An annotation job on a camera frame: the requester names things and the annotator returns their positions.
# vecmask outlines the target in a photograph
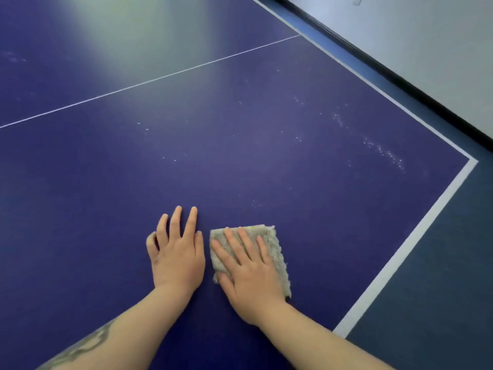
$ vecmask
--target bare hand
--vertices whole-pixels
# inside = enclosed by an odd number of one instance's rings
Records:
[[[231,273],[233,279],[229,279],[224,273],[218,273],[219,284],[238,315],[245,322],[259,326],[268,309],[275,309],[279,304],[286,304],[279,275],[260,236],[257,237],[257,242],[262,257],[244,228],[240,227],[238,234],[248,254],[230,229],[226,228],[224,234],[239,263],[224,250],[217,240],[212,241],[214,252]]]
[[[157,230],[147,237],[147,252],[151,258],[154,286],[174,285],[192,294],[204,278],[206,259],[204,238],[201,231],[195,232],[197,208],[190,216],[180,235],[182,208],[176,207],[169,223],[169,238],[166,232],[168,215],[163,214]]]

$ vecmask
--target tattoo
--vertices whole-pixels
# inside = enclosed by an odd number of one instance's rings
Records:
[[[48,362],[45,362],[36,370],[51,370],[61,364],[65,364],[67,362],[73,362],[80,355],[90,352],[93,349],[96,349],[108,339],[109,328],[111,327],[115,319],[109,321],[104,326],[94,331],[92,334],[89,334],[88,336],[84,337],[81,341],[66,348],[62,353],[56,355]]]

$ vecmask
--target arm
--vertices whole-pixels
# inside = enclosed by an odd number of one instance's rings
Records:
[[[231,230],[226,229],[224,233],[239,263],[213,241],[213,250],[233,277],[232,281],[220,273],[221,287],[239,316],[262,330],[294,367],[305,370],[390,368],[286,303],[261,237],[257,238],[259,254],[244,230],[238,233],[246,252]]]
[[[142,301],[39,367],[39,370],[118,369],[149,367],[168,330],[184,311],[204,277],[204,239],[195,233],[192,208],[180,235],[181,207],[166,232],[163,215],[147,238],[155,289]]]

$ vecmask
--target white corner line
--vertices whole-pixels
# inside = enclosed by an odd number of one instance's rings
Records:
[[[368,307],[373,303],[375,298],[391,279],[392,275],[394,275],[397,269],[401,266],[406,257],[410,254],[424,233],[431,226],[433,221],[435,221],[436,217],[438,217],[445,205],[447,205],[454,193],[459,189],[477,163],[478,161],[471,159],[465,164],[459,174],[457,174],[457,176],[452,180],[450,185],[426,213],[420,223],[418,223],[415,229],[409,234],[407,239],[402,243],[382,270],[380,270],[365,292],[363,292],[352,308],[349,309],[346,315],[342,318],[341,322],[339,322],[333,331],[335,334],[344,338],[348,336],[349,332],[354,328]]]
[[[350,68],[349,66],[347,66],[344,62],[338,60],[335,56],[333,56],[329,51],[325,50],[324,48],[322,48],[319,44],[317,44],[316,42],[314,42],[313,40],[311,40],[308,36],[306,36],[304,33],[302,33],[300,30],[298,30],[297,28],[295,28],[292,24],[288,23],[287,21],[285,21],[283,18],[281,18],[279,15],[277,15],[275,12],[273,12],[271,9],[269,9],[267,6],[265,6],[264,4],[262,4],[260,1],[258,0],[253,0],[254,2],[256,2],[258,5],[260,5],[261,7],[263,7],[265,10],[267,10],[269,13],[271,13],[273,16],[275,16],[277,19],[279,19],[281,22],[283,22],[284,24],[288,25],[289,27],[291,27],[294,31],[298,32],[298,34],[302,37],[304,37],[306,40],[308,40],[309,42],[311,42],[313,45],[315,45],[318,49],[320,49],[321,51],[323,51],[326,55],[328,55],[330,58],[332,58],[334,61],[336,61],[338,64],[342,65],[345,69],[349,70],[350,72],[352,72],[354,75],[356,75],[358,78],[360,78],[363,82],[365,82],[366,84],[368,84],[371,88],[373,88],[375,91],[377,91],[378,93],[380,93],[382,96],[384,96],[385,98],[387,98],[388,100],[390,100],[392,103],[394,103],[395,105],[397,105],[399,108],[401,108],[403,111],[405,111],[407,114],[409,114],[411,117],[413,117],[414,119],[416,119],[416,121],[418,121],[419,123],[421,123],[423,126],[425,126],[426,128],[428,128],[428,130],[430,130],[431,132],[433,132],[436,136],[438,136],[439,138],[441,138],[442,140],[444,140],[445,142],[447,142],[449,145],[451,145],[454,149],[458,150],[460,153],[462,153],[463,155],[465,155],[467,158],[469,159],[474,159],[469,153],[467,153],[466,151],[464,151],[462,148],[460,148],[457,144],[455,144],[454,142],[452,142],[450,139],[448,139],[447,137],[443,136],[440,132],[438,132],[437,130],[435,130],[433,127],[431,127],[429,124],[425,123],[421,118],[419,118],[416,114],[414,114],[413,112],[411,112],[410,110],[408,110],[407,108],[405,108],[403,105],[401,105],[400,103],[398,103],[396,100],[394,100],[393,98],[391,98],[388,94],[386,94],[384,91],[382,91],[380,88],[378,88],[376,85],[374,85],[373,83],[371,83],[370,81],[366,80],[363,76],[361,76],[360,74],[358,74],[356,71],[354,71],[352,68]]]
[[[207,63],[203,63],[203,64],[200,64],[200,65],[194,66],[192,68],[186,68],[185,70],[181,70],[181,71],[174,72],[172,74],[160,76],[159,78],[156,78],[156,79],[147,80],[146,82],[142,82],[142,83],[139,83],[139,84],[135,84],[133,86],[130,86],[130,87],[122,88],[122,89],[120,89],[118,91],[109,92],[109,93],[106,93],[104,95],[100,95],[100,96],[93,97],[91,99],[83,100],[83,101],[80,101],[80,102],[75,103],[75,104],[71,104],[71,105],[67,105],[67,106],[64,106],[64,107],[60,107],[60,108],[55,109],[55,110],[47,111],[46,113],[41,113],[41,114],[34,115],[32,117],[29,117],[29,118],[21,119],[20,121],[15,121],[15,122],[12,122],[12,123],[9,123],[9,124],[0,126],[0,129],[3,129],[3,128],[8,127],[8,126],[13,126],[13,125],[15,125],[17,123],[26,122],[26,121],[29,121],[29,120],[34,119],[34,118],[43,117],[44,115],[51,114],[51,113],[54,113],[56,111],[64,110],[64,109],[67,109],[69,107],[77,106],[77,105],[80,105],[80,104],[83,104],[83,103],[88,103],[89,101],[100,99],[102,97],[106,97],[106,96],[109,96],[109,95],[114,95],[115,93],[118,93],[118,92],[123,92],[123,91],[129,90],[129,89],[135,88],[135,87],[143,86],[145,84],[152,83],[152,82],[155,82],[157,80],[161,80],[161,79],[167,78],[169,76],[173,76],[173,75],[176,75],[176,74],[181,74],[182,72],[185,72],[185,71],[194,70],[194,68],[201,68],[202,66],[206,66],[206,65],[211,64],[211,63],[223,61],[223,60],[226,60],[228,58],[235,57],[237,55],[239,56],[239,55],[244,54],[244,53],[252,52],[252,51],[257,50],[257,49],[260,49],[260,48],[265,48],[265,47],[268,47],[269,45],[274,45],[274,44],[277,44],[277,43],[280,43],[280,42],[283,42],[283,41],[286,41],[286,40],[289,40],[289,39],[292,39],[292,38],[298,37],[298,36],[300,36],[300,35],[298,34],[298,35],[294,35],[294,36],[291,36],[291,37],[287,37],[286,39],[274,41],[273,43],[268,43],[268,44],[265,44],[265,45],[262,45],[260,47],[256,47],[256,48],[253,48],[253,49],[248,49],[247,51],[239,52],[239,53],[236,53],[236,54],[227,56],[227,57],[219,58],[218,60],[214,60],[214,61],[210,61],[210,62],[207,62]]]

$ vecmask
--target thin white line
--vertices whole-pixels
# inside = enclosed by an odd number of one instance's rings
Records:
[[[109,95],[113,95],[113,94],[118,93],[118,92],[126,91],[126,90],[131,89],[131,88],[139,87],[139,86],[142,86],[142,85],[144,85],[144,84],[152,83],[152,82],[155,82],[156,80],[161,80],[161,79],[167,78],[168,76],[172,76],[172,75],[180,74],[180,73],[185,72],[185,71],[188,71],[188,70],[193,70],[194,68],[200,68],[200,67],[202,67],[202,66],[205,66],[205,65],[208,65],[208,64],[211,64],[211,63],[214,63],[214,62],[218,62],[218,61],[226,60],[226,59],[228,59],[228,58],[231,58],[231,57],[234,57],[234,56],[237,56],[237,55],[239,56],[239,55],[241,55],[241,54],[243,54],[243,53],[248,53],[248,52],[251,52],[251,51],[254,51],[254,50],[260,49],[260,48],[265,48],[265,47],[268,47],[269,45],[277,44],[277,43],[280,43],[280,42],[283,42],[283,41],[286,41],[286,40],[292,39],[293,37],[298,37],[298,36],[299,36],[299,35],[294,35],[294,36],[291,36],[291,37],[287,37],[286,39],[282,39],[282,40],[279,40],[279,41],[275,41],[275,42],[273,42],[273,43],[268,43],[268,44],[262,45],[262,46],[260,46],[260,47],[256,47],[256,48],[253,48],[253,49],[249,49],[249,50],[247,50],[247,51],[240,52],[240,53],[236,53],[236,54],[233,54],[233,55],[230,55],[230,56],[227,56],[227,57],[219,58],[218,60],[214,60],[214,61],[210,61],[210,62],[207,62],[207,63],[203,63],[203,64],[200,64],[200,65],[194,66],[194,67],[192,67],[192,68],[186,68],[185,70],[177,71],[177,72],[174,72],[174,73],[172,73],[172,74],[164,75],[164,76],[161,76],[161,77],[156,78],[156,79],[152,79],[152,80],[148,80],[148,81],[143,82],[143,83],[135,84],[135,85],[133,85],[133,86],[126,87],[126,88],[123,88],[123,89],[120,89],[120,90],[118,90],[118,91],[113,91],[113,92],[110,92],[110,93],[106,93],[106,94],[104,94],[104,95],[100,95],[100,96],[93,97],[93,98],[91,98],[91,99],[83,100],[83,101],[80,101],[80,102],[75,103],[75,104],[71,104],[71,105],[67,105],[67,106],[64,106],[64,107],[60,107],[60,108],[55,109],[55,110],[47,111],[46,113],[42,113],[42,114],[34,115],[34,116],[32,116],[32,117],[29,117],[29,118],[21,119],[20,121],[16,121],[16,122],[12,122],[12,123],[9,123],[9,124],[6,124],[6,125],[3,125],[3,126],[0,126],[0,129],[3,129],[3,128],[8,127],[8,126],[15,125],[15,124],[17,124],[17,123],[26,122],[26,121],[29,121],[29,120],[34,119],[34,118],[42,117],[42,116],[44,116],[44,115],[51,114],[51,113],[54,113],[54,112],[56,112],[56,111],[60,111],[60,110],[63,110],[63,109],[67,109],[67,108],[69,108],[69,107],[73,107],[73,106],[77,106],[77,105],[80,105],[80,104],[83,104],[83,103],[87,103],[87,102],[92,101],[92,100],[96,100],[96,99],[100,99],[100,98],[102,98],[102,97],[106,97],[106,96],[109,96]]]
[[[383,269],[380,270],[375,279],[373,279],[365,292],[363,292],[352,308],[346,313],[344,318],[342,318],[341,322],[339,322],[333,331],[335,334],[341,337],[348,336],[349,332],[353,329],[364,312],[373,303],[375,298],[391,279],[392,275],[394,275],[399,266],[401,266],[436,217],[438,217],[445,205],[447,205],[454,193],[465,181],[474,166],[476,166],[477,162],[478,161],[471,159],[465,164],[459,174],[457,174],[447,189],[442,193],[438,200],[436,200],[435,204],[426,213],[420,223],[418,223],[413,232],[409,234],[407,239],[402,243],[391,259],[387,262]]]
[[[409,111],[408,109],[406,109],[403,105],[401,105],[400,103],[398,103],[396,100],[394,100],[393,98],[391,98],[389,95],[387,95],[384,91],[382,91],[380,88],[378,88],[377,86],[375,86],[373,83],[369,82],[368,80],[366,80],[365,78],[363,78],[360,74],[358,74],[356,71],[354,71],[352,68],[350,68],[349,66],[347,66],[344,62],[338,60],[336,57],[334,57],[331,53],[329,53],[327,50],[323,49],[320,45],[318,45],[316,42],[314,42],[313,40],[311,40],[308,36],[306,36],[304,33],[302,33],[301,31],[299,31],[298,29],[296,29],[292,24],[286,22],[284,19],[282,19],[279,15],[277,15],[275,12],[273,12],[272,10],[270,10],[267,6],[265,6],[264,4],[262,4],[260,1],[258,0],[253,0],[254,2],[256,2],[257,4],[259,4],[261,7],[263,7],[265,10],[267,10],[269,13],[271,13],[273,16],[275,16],[276,18],[278,18],[280,21],[284,22],[285,24],[287,24],[289,27],[291,27],[293,30],[295,30],[296,32],[299,33],[299,35],[301,35],[302,37],[304,37],[306,40],[308,40],[309,42],[311,42],[313,45],[315,45],[318,49],[320,49],[321,51],[323,51],[326,55],[330,56],[330,58],[332,58],[334,61],[336,61],[338,64],[342,65],[344,68],[346,68],[347,70],[349,70],[350,72],[352,72],[354,75],[356,75],[358,78],[360,78],[363,82],[365,82],[366,84],[368,84],[370,87],[372,87],[375,91],[377,91],[378,93],[380,93],[381,95],[383,95],[384,97],[386,97],[388,100],[390,100],[391,102],[393,102],[395,105],[397,105],[399,108],[401,108],[402,110],[404,110],[406,113],[408,113],[411,117],[413,117],[414,119],[416,119],[416,121],[418,121],[419,123],[421,123],[423,126],[425,126],[426,128],[428,128],[428,130],[432,131],[435,135],[437,135],[438,137],[440,137],[441,139],[443,139],[445,142],[447,142],[448,144],[450,144],[453,148],[455,148],[456,150],[458,150],[460,153],[462,153],[463,155],[465,155],[467,158],[469,159],[474,159],[473,157],[471,157],[471,155],[469,153],[467,153],[466,151],[464,151],[462,148],[460,148],[458,145],[456,145],[455,143],[453,143],[451,140],[449,140],[448,138],[446,138],[445,136],[443,136],[440,132],[438,132],[437,130],[435,130],[433,127],[431,127],[429,124],[425,123],[421,118],[419,118],[417,115],[415,115],[414,113],[412,113],[411,111]]]

